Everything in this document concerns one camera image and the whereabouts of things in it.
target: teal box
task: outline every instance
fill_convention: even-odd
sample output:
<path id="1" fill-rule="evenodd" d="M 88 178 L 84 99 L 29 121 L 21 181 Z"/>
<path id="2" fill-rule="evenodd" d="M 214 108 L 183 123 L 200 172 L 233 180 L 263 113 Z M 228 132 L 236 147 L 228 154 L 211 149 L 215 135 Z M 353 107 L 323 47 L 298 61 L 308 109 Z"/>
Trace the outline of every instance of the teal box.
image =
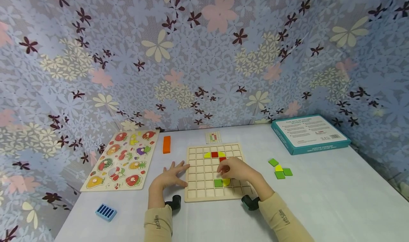
<path id="1" fill-rule="evenodd" d="M 344 148 L 351 143 L 321 115 L 276 120 L 271 128 L 291 155 Z"/>

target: child's arm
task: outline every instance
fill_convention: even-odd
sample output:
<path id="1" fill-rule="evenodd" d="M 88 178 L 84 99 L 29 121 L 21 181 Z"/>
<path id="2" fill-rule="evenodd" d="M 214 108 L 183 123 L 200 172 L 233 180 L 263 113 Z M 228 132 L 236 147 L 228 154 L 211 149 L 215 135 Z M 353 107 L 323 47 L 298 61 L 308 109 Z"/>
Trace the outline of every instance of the child's arm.
<path id="1" fill-rule="evenodd" d="M 170 185 L 187 186 L 176 175 L 189 168 L 182 161 L 175 167 L 172 162 L 169 170 L 163 168 L 163 173 L 153 180 L 149 187 L 148 210 L 145 213 L 145 242 L 171 242 L 172 240 L 172 209 L 165 206 L 163 190 Z"/>
<path id="2" fill-rule="evenodd" d="M 280 242 L 314 242 L 308 231 L 259 172 L 238 158 L 222 161 L 217 171 L 222 172 L 222 178 L 236 178 L 251 183 L 261 200 L 258 203 L 261 214 Z"/>

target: beige sleeve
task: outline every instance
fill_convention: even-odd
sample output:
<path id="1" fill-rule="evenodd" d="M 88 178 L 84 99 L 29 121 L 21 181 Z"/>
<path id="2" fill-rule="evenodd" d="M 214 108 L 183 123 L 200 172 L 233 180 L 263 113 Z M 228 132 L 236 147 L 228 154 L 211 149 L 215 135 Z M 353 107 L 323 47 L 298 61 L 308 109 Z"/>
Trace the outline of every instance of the beige sleeve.
<path id="1" fill-rule="evenodd" d="M 276 233 L 279 242 L 314 242 L 278 193 L 274 193 L 263 202 L 259 201 L 258 206 L 264 219 Z"/>
<path id="2" fill-rule="evenodd" d="M 172 209 L 165 205 L 159 209 L 148 209 L 145 212 L 144 242 L 171 242 L 172 241 Z"/>

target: orange block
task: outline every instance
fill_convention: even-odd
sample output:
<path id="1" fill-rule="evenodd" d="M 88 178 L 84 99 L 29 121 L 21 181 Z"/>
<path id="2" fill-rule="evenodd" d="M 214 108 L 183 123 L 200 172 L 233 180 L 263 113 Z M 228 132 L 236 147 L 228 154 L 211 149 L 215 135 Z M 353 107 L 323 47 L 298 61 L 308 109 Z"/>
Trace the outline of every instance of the orange block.
<path id="1" fill-rule="evenodd" d="M 170 153 L 170 136 L 163 138 L 163 154 Z"/>

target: white table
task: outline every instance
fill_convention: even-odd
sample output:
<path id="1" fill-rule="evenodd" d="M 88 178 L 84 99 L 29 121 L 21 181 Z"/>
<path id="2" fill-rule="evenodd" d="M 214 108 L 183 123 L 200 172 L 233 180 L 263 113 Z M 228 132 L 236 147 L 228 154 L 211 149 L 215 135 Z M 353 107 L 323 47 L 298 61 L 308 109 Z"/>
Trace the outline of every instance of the white table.
<path id="1" fill-rule="evenodd" d="M 223 143 L 241 143 L 247 163 L 263 174 L 316 242 L 408 240 L 409 203 L 354 150 L 291 156 L 269 124 L 261 124 L 159 134 L 159 142 L 171 135 L 171 153 L 162 154 L 162 143 L 157 145 L 143 190 L 82 193 L 55 241 L 143 241 L 152 180 L 173 160 L 185 160 L 189 145 L 205 145 L 210 131 L 220 131 Z M 267 163 L 271 158 L 294 176 L 277 180 Z M 240 200 L 185 203 L 182 189 L 164 194 L 165 201 L 182 196 L 181 210 L 173 216 L 175 242 L 277 241 L 261 213 L 248 212 Z M 102 203 L 118 211 L 110 223 L 94 213 Z"/>

